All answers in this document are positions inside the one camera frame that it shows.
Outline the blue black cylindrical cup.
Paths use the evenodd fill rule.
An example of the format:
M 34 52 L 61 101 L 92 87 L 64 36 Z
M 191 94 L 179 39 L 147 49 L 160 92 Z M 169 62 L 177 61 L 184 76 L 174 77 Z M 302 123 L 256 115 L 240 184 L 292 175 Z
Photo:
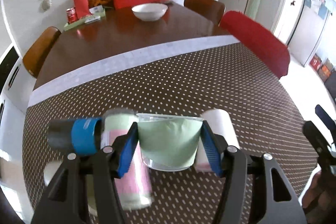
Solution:
M 101 146 L 102 118 L 52 120 L 47 126 L 47 143 L 53 149 L 94 155 Z

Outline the red soda can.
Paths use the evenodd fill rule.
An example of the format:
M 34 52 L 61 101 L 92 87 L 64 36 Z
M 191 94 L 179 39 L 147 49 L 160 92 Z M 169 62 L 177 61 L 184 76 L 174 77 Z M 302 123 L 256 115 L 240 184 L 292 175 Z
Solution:
M 77 14 L 76 14 L 76 9 L 74 7 L 71 7 L 66 10 L 66 15 L 67 15 L 67 22 L 68 24 L 72 24 L 78 20 Z

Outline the brown wooden chair right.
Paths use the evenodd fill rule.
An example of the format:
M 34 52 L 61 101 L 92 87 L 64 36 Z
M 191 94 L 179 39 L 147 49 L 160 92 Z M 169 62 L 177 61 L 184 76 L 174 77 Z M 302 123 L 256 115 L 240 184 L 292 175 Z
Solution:
M 225 4 L 216 0 L 184 0 L 183 5 L 219 25 L 225 11 Z

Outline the white ceramic bowl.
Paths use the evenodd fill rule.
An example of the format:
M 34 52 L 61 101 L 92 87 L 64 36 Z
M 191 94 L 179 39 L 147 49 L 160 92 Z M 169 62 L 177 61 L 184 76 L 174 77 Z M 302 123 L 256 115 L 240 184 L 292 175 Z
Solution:
M 144 3 L 131 8 L 134 16 L 144 22 L 161 19 L 167 12 L 168 6 L 161 3 Z

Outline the brown wooden chair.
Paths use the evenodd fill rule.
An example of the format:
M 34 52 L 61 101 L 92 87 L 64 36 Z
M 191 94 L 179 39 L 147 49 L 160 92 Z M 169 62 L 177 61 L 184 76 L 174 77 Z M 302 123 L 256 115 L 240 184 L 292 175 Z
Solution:
M 23 56 L 23 65 L 34 78 L 38 77 L 50 50 L 60 35 L 61 32 L 56 27 L 48 27 Z
M 225 11 L 225 4 L 216 0 L 184 0 L 183 5 L 219 25 Z

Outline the green tray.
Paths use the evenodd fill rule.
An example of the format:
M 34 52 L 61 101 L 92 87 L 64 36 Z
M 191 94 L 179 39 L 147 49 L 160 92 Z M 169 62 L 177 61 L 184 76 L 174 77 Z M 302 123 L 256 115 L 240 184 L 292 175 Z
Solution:
M 96 12 L 94 12 L 90 16 L 86 16 L 84 18 L 81 18 L 74 23 L 71 23 L 71 24 L 66 23 L 64 25 L 63 31 L 69 31 L 69 30 L 71 30 L 73 28 L 76 28 L 78 26 L 81 26 L 83 24 L 88 24 L 88 23 L 98 21 L 98 20 L 102 19 L 103 17 L 106 17 L 106 12 L 105 12 L 104 8 L 100 9 L 99 11 L 97 10 Z

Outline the clear plastic cup green inside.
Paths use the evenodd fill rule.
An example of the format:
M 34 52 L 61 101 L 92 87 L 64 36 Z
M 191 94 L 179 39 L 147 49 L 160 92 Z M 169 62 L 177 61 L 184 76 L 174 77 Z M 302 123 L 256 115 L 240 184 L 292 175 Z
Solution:
M 137 116 L 142 161 L 147 167 L 175 172 L 193 165 L 202 118 L 146 113 Z

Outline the brown polka dot tablecloth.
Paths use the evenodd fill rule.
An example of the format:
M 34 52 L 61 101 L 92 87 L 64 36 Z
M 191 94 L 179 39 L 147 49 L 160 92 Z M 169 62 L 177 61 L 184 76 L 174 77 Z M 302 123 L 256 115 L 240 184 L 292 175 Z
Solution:
M 170 43 L 33 91 L 32 223 L 306 223 L 317 155 L 277 76 L 242 43 Z

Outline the red paper bag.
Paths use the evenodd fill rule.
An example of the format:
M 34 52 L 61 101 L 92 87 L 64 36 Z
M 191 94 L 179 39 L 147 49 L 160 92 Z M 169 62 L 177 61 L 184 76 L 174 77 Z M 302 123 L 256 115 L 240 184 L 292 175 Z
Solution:
M 89 11 L 89 0 L 73 0 L 78 19 L 91 15 Z

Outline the white sideboard cabinet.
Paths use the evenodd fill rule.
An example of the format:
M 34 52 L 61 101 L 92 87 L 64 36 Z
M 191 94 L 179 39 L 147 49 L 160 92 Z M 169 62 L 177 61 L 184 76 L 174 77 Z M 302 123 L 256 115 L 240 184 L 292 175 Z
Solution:
M 21 220 L 29 222 L 33 208 L 22 163 L 23 126 L 30 78 L 15 48 L 1 56 L 1 190 Z

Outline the brown wooden chair left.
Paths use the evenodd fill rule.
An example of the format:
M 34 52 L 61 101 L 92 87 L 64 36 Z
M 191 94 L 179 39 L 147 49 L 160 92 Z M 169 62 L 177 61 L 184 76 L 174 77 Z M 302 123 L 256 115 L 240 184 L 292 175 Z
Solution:
M 23 56 L 23 65 L 34 78 L 38 77 L 50 50 L 60 35 L 61 32 L 56 27 L 48 27 Z

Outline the red covered chair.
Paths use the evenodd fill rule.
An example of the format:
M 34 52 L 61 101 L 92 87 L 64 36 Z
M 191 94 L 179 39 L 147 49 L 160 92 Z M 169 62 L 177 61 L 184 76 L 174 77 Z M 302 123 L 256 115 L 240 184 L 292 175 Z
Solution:
M 278 79 L 288 74 L 288 47 L 260 23 L 241 12 L 228 11 L 219 26 L 248 47 Z

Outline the white paper cup pink inside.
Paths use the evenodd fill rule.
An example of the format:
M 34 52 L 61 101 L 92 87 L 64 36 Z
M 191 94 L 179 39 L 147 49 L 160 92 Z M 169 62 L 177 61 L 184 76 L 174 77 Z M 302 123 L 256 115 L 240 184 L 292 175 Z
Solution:
M 212 132 L 224 138 L 228 145 L 240 149 L 240 145 L 227 111 L 222 109 L 211 109 L 201 114 L 201 118 L 207 121 Z M 211 172 L 210 163 L 207 159 L 202 140 L 199 139 L 198 150 L 194 162 L 197 172 Z

